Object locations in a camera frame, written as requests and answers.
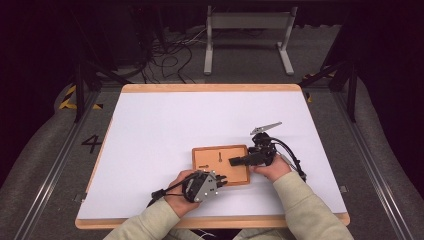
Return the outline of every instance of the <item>white board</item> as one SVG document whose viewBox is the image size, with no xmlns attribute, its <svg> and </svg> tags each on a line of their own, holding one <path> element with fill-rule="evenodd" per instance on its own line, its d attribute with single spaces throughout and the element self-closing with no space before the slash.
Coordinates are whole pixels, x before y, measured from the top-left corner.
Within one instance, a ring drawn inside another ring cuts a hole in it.
<svg viewBox="0 0 424 240">
<path fill-rule="evenodd" d="M 279 121 L 267 133 L 292 149 L 307 183 L 333 213 L 347 212 L 301 91 L 155 92 L 120 95 L 77 218 L 138 215 L 153 191 L 166 189 L 181 170 L 192 168 L 193 148 L 253 146 L 254 127 Z M 220 188 L 187 217 L 280 214 L 272 184 L 252 173 L 249 185 Z"/>
</svg>

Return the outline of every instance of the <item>person's left arm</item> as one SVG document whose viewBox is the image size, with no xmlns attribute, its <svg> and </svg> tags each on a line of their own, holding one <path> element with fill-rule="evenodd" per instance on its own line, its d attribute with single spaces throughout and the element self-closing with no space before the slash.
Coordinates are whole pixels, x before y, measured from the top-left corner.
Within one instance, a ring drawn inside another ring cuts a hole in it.
<svg viewBox="0 0 424 240">
<path fill-rule="evenodd" d="M 193 170 L 180 172 L 169 186 L 181 182 L 193 172 Z M 181 186 L 168 192 L 177 195 L 181 193 Z M 190 203 L 182 196 L 167 195 L 146 208 L 140 215 L 127 219 L 105 239 L 162 239 L 186 213 L 198 206 L 199 203 Z"/>
</svg>

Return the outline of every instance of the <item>sleeve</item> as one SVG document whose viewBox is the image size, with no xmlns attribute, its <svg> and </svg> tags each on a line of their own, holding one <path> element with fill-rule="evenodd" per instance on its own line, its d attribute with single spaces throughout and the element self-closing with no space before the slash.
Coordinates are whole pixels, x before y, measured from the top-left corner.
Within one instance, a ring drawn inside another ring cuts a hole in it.
<svg viewBox="0 0 424 240">
<path fill-rule="evenodd" d="M 353 239 L 346 226 L 314 194 L 297 172 L 274 182 L 286 221 L 296 239 Z"/>
<path fill-rule="evenodd" d="M 163 239 L 179 221 L 171 206 L 161 198 L 140 215 L 127 219 L 105 239 Z"/>
</svg>

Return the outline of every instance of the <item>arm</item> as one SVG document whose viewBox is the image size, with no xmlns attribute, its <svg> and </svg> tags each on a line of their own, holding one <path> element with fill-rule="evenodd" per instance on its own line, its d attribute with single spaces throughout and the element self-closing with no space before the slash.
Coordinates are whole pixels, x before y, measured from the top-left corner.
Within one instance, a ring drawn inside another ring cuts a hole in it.
<svg viewBox="0 0 424 240">
<path fill-rule="evenodd" d="M 297 239 L 353 239 L 349 230 L 296 172 L 277 155 L 267 167 L 253 167 L 273 182 L 287 225 Z"/>
<path fill-rule="evenodd" d="M 182 181 L 193 172 L 193 170 L 182 171 L 169 186 Z M 181 193 L 181 186 L 168 192 L 168 194 Z M 140 215 L 127 219 L 105 239 L 162 239 L 186 213 L 198 206 L 199 203 L 189 203 L 184 197 L 167 195 L 146 208 Z"/>
</svg>

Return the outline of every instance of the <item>person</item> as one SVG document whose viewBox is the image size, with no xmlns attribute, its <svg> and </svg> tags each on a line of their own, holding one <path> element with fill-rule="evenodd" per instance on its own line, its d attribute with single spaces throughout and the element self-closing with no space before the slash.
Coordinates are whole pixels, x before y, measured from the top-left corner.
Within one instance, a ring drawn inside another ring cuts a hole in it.
<svg viewBox="0 0 424 240">
<path fill-rule="evenodd" d="M 291 171 L 290 166 L 280 155 L 276 154 L 271 165 L 252 166 L 250 170 L 265 176 L 273 183 L 283 204 L 288 229 L 243 229 L 234 238 L 235 240 L 353 239 L 346 226 L 313 193 L 299 174 Z M 182 181 L 193 172 L 194 170 L 180 172 L 169 186 Z M 181 194 L 182 187 L 174 188 L 168 193 Z M 185 214 L 199 206 L 200 203 L 190 203 L 184 197 L 167 195 L 146 208 L 140 215 L 126 220 L 105 239 L 201 239 L 189 230 L 172 230 Z"/>
</svg>

